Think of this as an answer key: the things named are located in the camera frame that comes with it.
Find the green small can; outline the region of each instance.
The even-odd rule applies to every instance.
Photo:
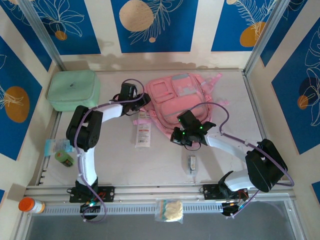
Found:
[[[71,167],[75,162],[72,156],[70,156],[64,150],[57,151],[54,157],[66,167]]]

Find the pill bottle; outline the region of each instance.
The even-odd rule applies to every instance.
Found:
[[[40,214],[45,210],[45,203],[31,197],[25,197],[19,202],[19,210],[33,214]]]

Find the white table surface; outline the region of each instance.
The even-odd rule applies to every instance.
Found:
[[[106,103],[120,92],[122,81],[134,78],[143,84],[148,81],[183,71],[123,71],[99,72],[101,81],[99,103]],[[226,106],[230,120],[224,130],[251,143],[261,141],[261,135],[254,116],[251,102],[240,71],[218,72],[214,70],[195,70],[204,78],[222,73],[215,85],[213,100],[229,101]],[[73,112],[63,112],[56,138],[66,137],[66,130]],[[95,170],[99,184],[113,185],[181,185],[183,183],[217,182],[230,170],[238,171],[245,164],[220,149],[202,146],[198,151],[188,151],[170,142],[154,124],[151,126],[151,147],[135,148],[137,126],[133,120],[137,115],[111,119],[102,125],[100,139],[95,148]],[[219,126],[226,118],[223,110],[215,107],[212,121]],[[196,155],[198,172],[195,178],[186,174],[188,155]],[[65,167],[51,157],[44,185],[74,185],[77,178],[77,164]]]

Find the plastic food container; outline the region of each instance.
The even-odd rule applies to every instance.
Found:
[[[31,197],[25,197],[19,202],[19,210],[22,212],[40,214],[45,210],[45,203]]]
[[[51,81],[47,100],[58,112],[74,111],[82,105],[98,105],[100,81],[92,70],[57,72]]]

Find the backpack buckle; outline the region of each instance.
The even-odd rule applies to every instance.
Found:
[[[205,95],[204,98],[207,102],[210,102],[212,100],[212,97],[210,95]]]
[[[150,116],[156,117],[156,116],[157,116],[156,111],[151,110],[151,111],[150,111]]]

